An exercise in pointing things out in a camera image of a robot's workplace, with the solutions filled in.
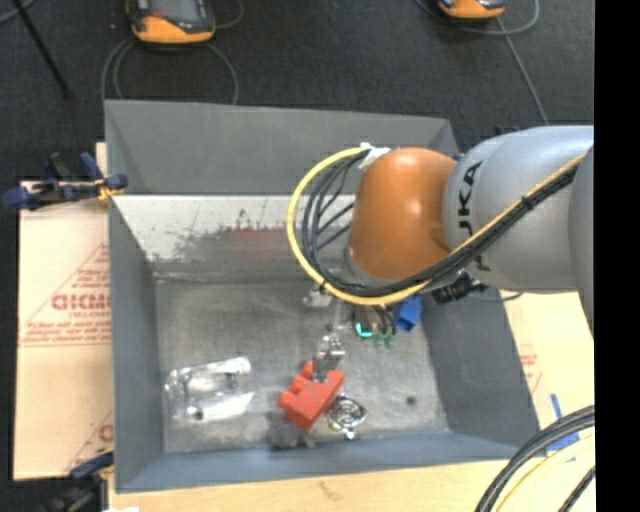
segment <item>black cable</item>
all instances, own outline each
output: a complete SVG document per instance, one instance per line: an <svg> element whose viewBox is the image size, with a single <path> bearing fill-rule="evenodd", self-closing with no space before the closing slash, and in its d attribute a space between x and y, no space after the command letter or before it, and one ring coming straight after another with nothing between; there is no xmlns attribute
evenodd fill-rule
<svg viewBox="0 0 640 512"><path fill-rule="evenodd" d="M516 452L509 463L496 476L478 502L475 512L489 512L515 473L539 452L570 434L594 425L595 406L591 405L557 420L538 432Z"/></svg>
<svg viewBox="0 0 640 512"><path fill-rule="evenodd" d="M27 13L27 9L25 8L24 4L22 4L20 0L12 0L12 1L13 1L13 4L15 5L17 13L20 15L20 18L22 18L22 22L24 23L25 27L27 27L27 30L31 35L31 39L36 44L38 50L40 51L40 55L42 55L42 58L47 64L49 71L51 71L51 74L56 79L56 82L58 82L58 85L60 86L60 90L62 91L63 98L65 99L71 98L73 96L73 91L69 87L69 84L67 84L67 81L62 76L62 73L60 73L60 70L58 69L58 65L56 64L55 60L51 56L51 53L49 53L49 50L47 49L47 46L44 44L42 37L40 37L40 33L38 32L38 29L35 27L35 25L31 21L31 18L29 17L29 14Z"/></svg>
<svg viewBox="0 0 640 512"><path fill-rule="evenodd" d="M464 32L470 32L473 34L480 34L484 36L505 36L520 34L532 28L538 22L538 19L540 17L540 2L539 0L533 0L533 15L531 16L529 21L527 21L523 25L520 25L519 27L510 28L508 30L504 27L502 27L501 30L474 29L468 26L461 25L459 22L453 21L452 19L446 17L447 15L444 12L434 12L430 7L427 6L427 4L423 0L414 0L414 2L418 7L420 7L420 9L422 9L429 16L442 23L443 25L456 27L463 30Z"/></svg>
<svg viewBox="0 0 640 512"><path fill-rule="evenodd" d="M529 90L529 94L531 95L531 97L533 98L533 101L536 105L536 108L538 109L538 112L540 113L540 116L542 118L542 121L544 122L544 124L548 125L549 124L549 119L547 118L547 114L544 111L544 108L542 107L542 102L540 101L540 98L538 96L538 93L533 85L533 82L531 81L531 78L529 78L529 73L527 72L524 64L522 63L522 59L520 58L520 55L518 54L518 51L515 48L515 45L513 44L513 41L511 41L511 38L509 36L515 35L515 34L520 34L526 30L529 30L530 28L532 28L537 22L538 22L538 18L540 17L540 3L539 0L533 0L533 15L531 17L531 19L526 22L524 25L514 28L514 29L508 29L504 26L504 23L502 22L502 16L497 16L495 18L496 23L498 24L498 27L500 28L500 30L484 30L484 29L474 29L474 28L470 28L470 27L465 27L465 26L461 26L459 24L454 23L452 20L443 18L442 16L438 15L437 13L434 13L429 7L427 7L427 5L423 2L423 0L414 0L415 3L423 10L425 11L427 14L429 14L430 16L432 16L434 19L438 20L441 23L445 23L447 25L450 26L456 26L457 28L463 30L464 32L471 32L474 34L481 34L484 36L501 36L505 38L505 41L507 42L507 45L509 46L509 51L511 52L511 55L513 56L514 60L516 61L516 64L518 66L518 69L520 70L520 73L522 74L522 77L524 78L524 81L527 85L527 89Z"/></svg>
<svg viewBox="0 0 640 512"><path fill-rule="evenodd" d="M315 238L319 223L317 210L313 212L311 234L309 235L308 233L309 216L311 216L316 198L320 197L322 200L331 183L337 179L337 176L339 176L341 172L340 167L334 168L333 170L329 170L314 188L309 199L310 203L307 204L307 209L305 210L302 240L305 257L309 261L310 265L312 265L314 269L321 274L323 278L325 278L326 282L343 292L359 297L378 297L394 293L398 290L407 289L424 282L431 282L432 284L437 283L440 280L448 278L458 269L463 268L467 263L472 261L473 258L487 250L500 236L502 236L502 234L504 234L531 209L535 208L546 198L569 185L573 181L576 171L577 165L566 169L562 174L556 176L543 187L534 190L527 196L523 196L521 200L516 203L515 206L511 208L510 211L498 222L491 226L490 229L486 230L462 249L455 251L431 267L406 279L396 281L391 284L367 287L362 283L345 282L343 279L332 274L321 264L318 256L317 240Z"/></svg>
<svg viewBox="0 0 640 512"><path fill-rule="evenodd" d="M118 43L118 45L107 57L107 60L102 68L102 76L100 81L100 98L102 101L104 101L106 98L106 82L107 82L107 77L108 77L109 69L111 67L112 62L113 62L113 76L112 76L113 87L116 91L117 97L120 99L124 98L124 94L122 93L122 89L120 87L120 66L122 64L122 60L131 50L131 48L136 43L136 41L137 39L134 36L129 36L125 38L123 41ZM230 103L231 105L237 105L238 99L240 96L240 84L238 81L238 75L233 65L231 64L229 59L227 59L224 53L222 53L220 49L215 47L213 44L204 43L201 47L207 48L209 51L217 55L218 58L220 58L220 60L223 62L223 64L229 71L229 74L231 75L231 79L233 81L233 95L231 97Z"/></svg>
<svg viewBox="0 0 640 512"><path fill-rule="evenodd" d="M580 480L573 492L567 497L566 501L562 504L562 507L558 509L558 512L569 512L581 498L584 491L587 490L587 487L589 487L589 484L591 484L595 477L596 467L593 466L589 471L587 471L584 477L582 477L582 480Z"/></svg>
<svg viewBox="0 0 640 512"><path fill-rule="evenodd" d="M22 8L23 9L28 9L29 7L31 7L36 0L25 0L22 2ZM3 14L2 16L0 16L0 25L2 23L5 23L13 18L15 18L17 15L19 14L18 9L12 9L11 11L9 11L6 14Z"/></svg>
<svg viewBox="0 0 640 512"><path fill-rule="evenodd" d="M322 264L318 253L322 247L325 247L327 243L329 243L329 241L333 241L339 236L339 234L342 234L348 228L342 228L342 232L339 232L339 234L331 237L329 241L325 240L322 246L320 246L317 238L320 229L319 224L321 214L326 210L326 208L324 208L324 199L331 186L340 176L346 177L346 173L350 170L350 168L356 162L362 160L367 154L368 152L364 152L344 159L341 162L338 162L332 168L328 169L327 172L319 178L309 195L302 220L302 250L305 258L310 262L310 264L314 266L314 268L318 270L321 275L328 276L332 282L340 283L341 286L361 287L364 285L350 283L334 275ZM334 192L333 196L329 200L330 203L332 203L342 191L344 181L345 180L341 180L340 185L338 186L338 190Z"/></svg>
<svg viewBox="0 0 640 512"><path fill-rule="evenodd" d="M238 23L240 23L240 20L242 20L242 18L244 17L244 4L242 3L242 0L236 0L236 4L238 4L238 7L240 9L240 11L238 12L238 15L233 20L227 23L223 23L222 25L216 25L216 30L224 30L227 28L231 28L237 25Z"/></svg>
<svg viewBox="0 0 640 512"><path fill-rule="evenodd" d="M389 322L387 319L387 315L385 314L385 310L382 306L373 306L373 310L380 318L380 323L382 324L382 334L384 336L387 335L387 331L389 330Z"/></svg>

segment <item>black cable bundle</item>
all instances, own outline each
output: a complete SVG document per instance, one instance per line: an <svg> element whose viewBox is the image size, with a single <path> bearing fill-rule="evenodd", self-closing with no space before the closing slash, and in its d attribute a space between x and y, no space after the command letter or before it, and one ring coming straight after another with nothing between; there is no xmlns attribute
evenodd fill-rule
<svg viewBox="0 0 640 512"><path fill-rule="evenodd" d="M590 405L559 419L547 428L538 432L522 448L520 448L520 450L518 450L504 469L498 473L498 476L496 476L478 502L475 512L489 512L496 504L501 492L505 489L515 473L538 453L570 434L574 434L593 426L595 426L595 406ZM567 501L561 510L566 512L571 508L571 506L573 506L573 503L577 500L576 496L579 497L591 481L591 477L587 477L589 477L589 474L585 476L581 485L579 484L571 496L567 498Z"/></svg>

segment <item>kuka logo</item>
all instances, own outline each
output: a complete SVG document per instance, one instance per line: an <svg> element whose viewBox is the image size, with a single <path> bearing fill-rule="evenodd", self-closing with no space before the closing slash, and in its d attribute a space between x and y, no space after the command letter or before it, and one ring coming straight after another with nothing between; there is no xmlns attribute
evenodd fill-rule
<svg viewBox="0 0 640 512"><path fill-rule="evenodd" d="M463 189L458 191L458 201L460 202L460 208L458 208L458 227L466 229L469 233L469 237L473 236L473 229L471 228L469 220L464 217L469 217L471 215L471 204L469 204L469 201L471 200L471 193L473 192L474 176L478 168L482 165L482 162L483 161L480 160L477 164L469 167L464 173L463 181L469 185L466 193ZM482 262L482 255L476 256L474 261L480 270L491 272L491 269Z"/></svg>
<svg viewBox="0 0 640 512"><path fill-rule="evenodd" d="M108 294L95 295L92 293L59 294L51 298L51 307L58 311L75 309L109 309L111 296Z"/></svg>

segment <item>blue clamp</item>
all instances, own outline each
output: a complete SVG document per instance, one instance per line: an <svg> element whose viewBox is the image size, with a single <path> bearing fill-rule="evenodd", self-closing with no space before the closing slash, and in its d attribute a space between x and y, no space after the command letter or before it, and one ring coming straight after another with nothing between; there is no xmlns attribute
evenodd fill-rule
<svg viewBox="0 0 640 512"><path fill-rule="evenodd" d="M410 332L420 322L422 314L422 297L414 295L407 297L396 314L396 326L403 331Z"/></svg>
<svg viewBox="0 0 640 512"><path fill-rule="evenodd" d="M121 193L129 184L124 174L114 174L106 178L100 171L93 156L85 152L80 155L80 163L85 176L71 183L71 173L58 153L49 158L44 168L46 179L31 186L15 187L2 194L2 202L17 210L37 210L54 204L97 198L106 201L109 196Z"/></svg>

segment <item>orange device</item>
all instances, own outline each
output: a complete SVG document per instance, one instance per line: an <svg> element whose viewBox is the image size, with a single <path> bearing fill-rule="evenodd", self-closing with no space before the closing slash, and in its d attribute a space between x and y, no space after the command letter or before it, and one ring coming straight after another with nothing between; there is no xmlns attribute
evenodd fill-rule
<svg viewBox="0 0 640 512"><path fill-rule="evenodd" d="M315 382L312 377L313 361L307 361L278 401L287 418L305 430L310 430L331 405L344 381L340 370L329 370L324 382Z"/></svg>
<svg viewBox="0 0 640 512"><path fill-rule="evenodd" d="M210 0L126 0L134 35L148 44L190 45L213 37Z"/></svg>
<svg viewBox="0 0 640 512"><path fill-rule="evenodd" d="M355 268L398 280L449 254L442 198L456 161L424 148L400 148L375 160L356 193L348 240Z"/></svg>
<svg viewBox="0 0 640 512"><path fill-rule="evenodd" d="M453 18L467 20L495 18L505 9L503 0L438 0L438 6Z"/></svg>

